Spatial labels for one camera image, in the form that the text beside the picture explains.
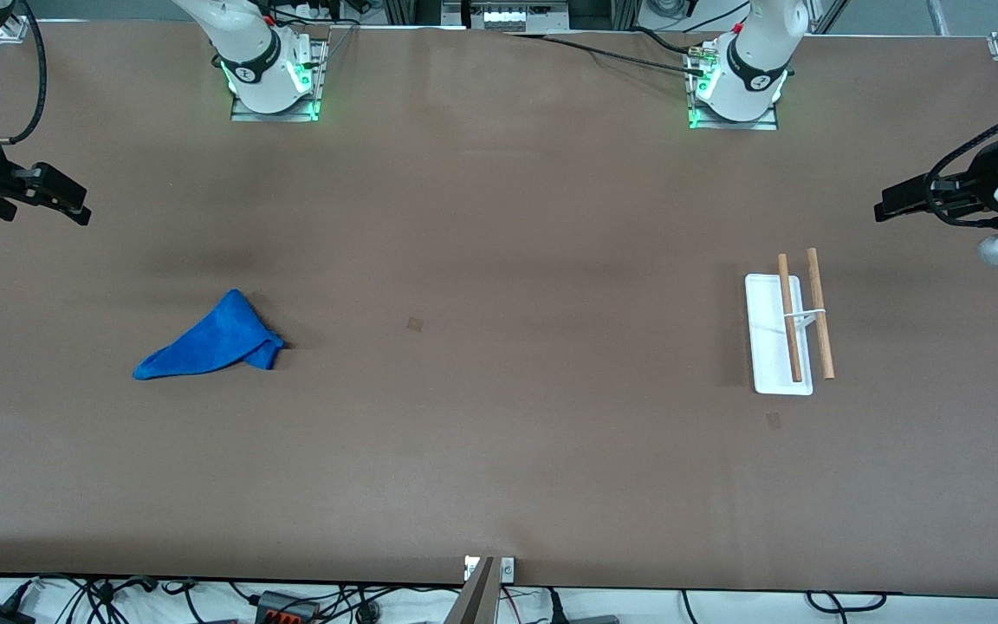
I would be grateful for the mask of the blue microfibre towel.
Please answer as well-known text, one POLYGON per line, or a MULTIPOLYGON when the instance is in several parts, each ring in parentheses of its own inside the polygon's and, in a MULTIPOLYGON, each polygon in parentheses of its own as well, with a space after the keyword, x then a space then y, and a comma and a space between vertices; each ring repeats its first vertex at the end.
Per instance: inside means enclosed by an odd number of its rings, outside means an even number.
POLYGON ((269 330, 239 289, 231 289, 177 340, 136 364, 135 380, 213 373, 244 363, 273 370, 285 341, 269 330))

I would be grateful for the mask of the white rack with wooden bars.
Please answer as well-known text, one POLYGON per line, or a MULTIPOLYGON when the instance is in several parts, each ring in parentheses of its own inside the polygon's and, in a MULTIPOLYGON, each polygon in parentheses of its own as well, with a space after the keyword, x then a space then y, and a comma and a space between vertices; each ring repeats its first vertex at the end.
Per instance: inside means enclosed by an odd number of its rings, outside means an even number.
POLYGON ((807 249, 809 305, 803 301, 804 289, 791 271, 787 253, 777 257, 776 273, 749 273, 743 285, 754 391, 781 396, 814 393, 808 354, 810 328, 816 335, 821 378, 835 380, 819 250, 807 249))

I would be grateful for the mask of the white power strip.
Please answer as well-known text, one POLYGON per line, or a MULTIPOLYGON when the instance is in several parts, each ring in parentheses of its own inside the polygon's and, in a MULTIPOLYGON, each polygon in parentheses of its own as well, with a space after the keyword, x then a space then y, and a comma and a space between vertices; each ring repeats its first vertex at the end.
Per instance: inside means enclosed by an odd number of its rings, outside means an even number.
POLYGON ((474 29, 524 35, 547 35, 569 30, 567 0, 468 0, 474 29))

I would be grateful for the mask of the black orange connector box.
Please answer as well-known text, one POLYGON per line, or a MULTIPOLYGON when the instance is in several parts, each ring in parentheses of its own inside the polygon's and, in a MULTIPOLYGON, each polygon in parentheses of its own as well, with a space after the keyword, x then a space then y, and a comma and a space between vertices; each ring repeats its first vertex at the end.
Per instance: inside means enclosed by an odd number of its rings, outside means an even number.
POLYGON ((255 594, 255 624, 315 624, 321 605, 316 599, 274 591, 255 594))

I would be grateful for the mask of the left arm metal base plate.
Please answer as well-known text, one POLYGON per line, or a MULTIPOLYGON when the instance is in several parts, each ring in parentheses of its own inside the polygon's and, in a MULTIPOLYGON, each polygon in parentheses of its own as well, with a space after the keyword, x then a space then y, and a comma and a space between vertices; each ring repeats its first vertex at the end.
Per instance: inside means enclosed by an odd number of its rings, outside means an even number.
POLYGON ((688 48, 683 55, 685 67, 690 71, 685 78, 690 127, 777 129, 775 107, 787 71, 781 68, 776 74, 757 74, 749 68, 743 80, 729 64, 731 43, 731 36, 720 36, 688 48))

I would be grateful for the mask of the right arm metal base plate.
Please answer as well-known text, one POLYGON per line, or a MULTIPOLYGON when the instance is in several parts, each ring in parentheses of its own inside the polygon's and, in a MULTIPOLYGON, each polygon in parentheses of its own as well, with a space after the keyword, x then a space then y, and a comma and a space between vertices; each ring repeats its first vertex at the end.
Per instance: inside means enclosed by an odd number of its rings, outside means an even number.
POLYGON ((244 84, 227 68, 233 121, 314 122, 320 118, 328 42, 302 36, 301 48, 281 56, 258 84, 244 84))

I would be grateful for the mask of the small metal mount bracket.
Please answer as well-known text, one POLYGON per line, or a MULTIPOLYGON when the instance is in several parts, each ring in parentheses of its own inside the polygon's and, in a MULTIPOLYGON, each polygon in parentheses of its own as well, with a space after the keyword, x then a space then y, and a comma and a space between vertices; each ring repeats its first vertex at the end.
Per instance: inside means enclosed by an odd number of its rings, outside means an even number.
MULTIPOLYGON (((463 559, 463 580, 467 583, 476 566, 482 561, 479 556, 466 556, 463 559)), ((515 584, 515 558, 512 556, 500 557, 498 563, 494 565, 494 572, 498 574, 500 584, 515 584)))

